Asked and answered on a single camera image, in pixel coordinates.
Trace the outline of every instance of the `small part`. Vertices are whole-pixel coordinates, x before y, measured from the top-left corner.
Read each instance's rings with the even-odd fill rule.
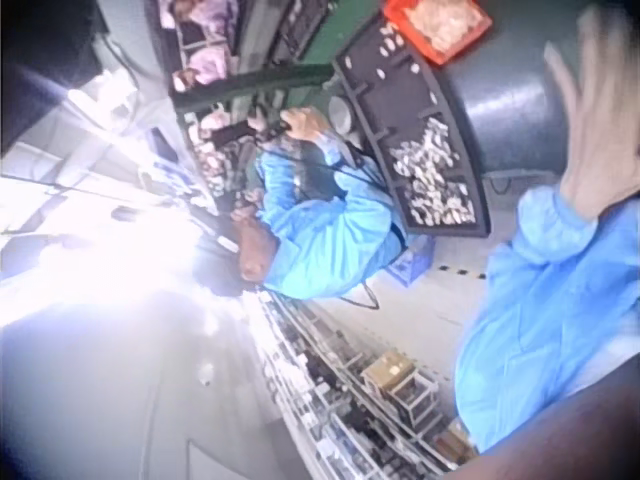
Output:
[[[398,175],[401,177],[410,177],[411,172],[409,171],[409,167],[402,162],[395,162],[393,164],[393,168]]]
[[[390,38],[385,38],[384,39],[384,43],[387,46],[387,48],[389,49],[390,52],[395,52],[396,51],[396,44],[393,42],[392,39]]]

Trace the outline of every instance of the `cardboard box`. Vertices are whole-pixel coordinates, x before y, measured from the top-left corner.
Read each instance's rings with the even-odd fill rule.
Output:
[[[415,366],[404,355],[390,350],[367,367],[362,376],[368,387],[382,392],[391,391],[400,382],[407,378],[415,369]]]
[[[436,437],[434,446],[443,457],[458,464],[468,462],[477,456],[459,418],[451,422],[449,427]]]

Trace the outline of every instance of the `dark hair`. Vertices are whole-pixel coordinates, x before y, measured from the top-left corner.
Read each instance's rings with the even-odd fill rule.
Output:
[[[193,278],[201,286],[208,288],[218,297],[239,297],[254,285],[240,274],[238,256],[225,254],[220,249],[211,248],[203,236],[193,262]]]

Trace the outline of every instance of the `black panel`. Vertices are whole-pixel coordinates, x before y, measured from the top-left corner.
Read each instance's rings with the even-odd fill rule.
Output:
[[[11,2],[2,12],[2,153],[69,88],[100,72],[91,48],[104,23],[93,0]]]

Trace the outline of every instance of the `blue jacket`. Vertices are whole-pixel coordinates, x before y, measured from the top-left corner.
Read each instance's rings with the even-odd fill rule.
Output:
[[[587,224],[551,187],[520,200],[456,367],[458,410],[480,451],[562,397],[623,317],[640,321],[639,205]]]
[[[330,138],[323,137],[319,147],[327,165],[341,159]],[[390,231],[392,221],[402,229],[400,218],[389,195],[370,184],[384,185],[377,166],[370,158],[365,162],[363,169],[345,166],[335,174],[344,200],[297,204],[293,163],[268,152],[261,156],[266,191],[261,219],[280,240],[267,288],[298,299],[340,296],[400,254],[401,244]]]

